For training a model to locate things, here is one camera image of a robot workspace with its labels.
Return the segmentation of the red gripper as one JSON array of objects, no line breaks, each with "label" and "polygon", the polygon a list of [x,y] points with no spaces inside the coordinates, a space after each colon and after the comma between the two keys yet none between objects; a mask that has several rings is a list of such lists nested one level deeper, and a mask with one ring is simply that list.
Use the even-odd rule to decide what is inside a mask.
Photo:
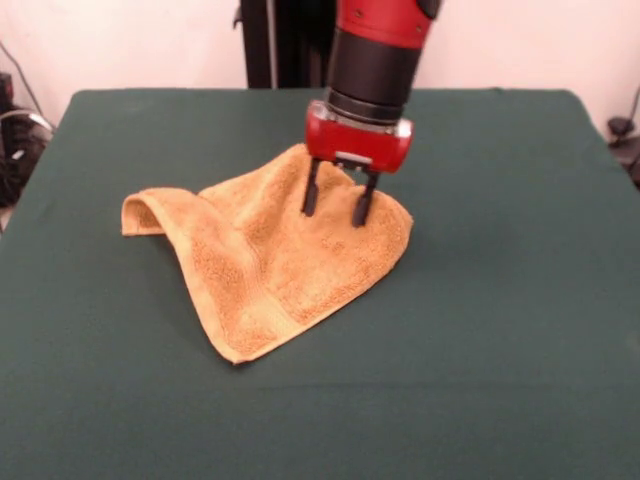
[{"label": "red gripper", "polygon": [[[315,213],[321,160],[345,166],[355,164],[370,171],[395,173],[404,163],[412,143],[414,124],[401,118],[391,126],[374,125],[341,116],[320,100],[312,100],[306,112],[305,142],[312,156],[301,212]],[[378,183],[377,173],[368,173],[358,197],[352,225],[364,226]]]}]

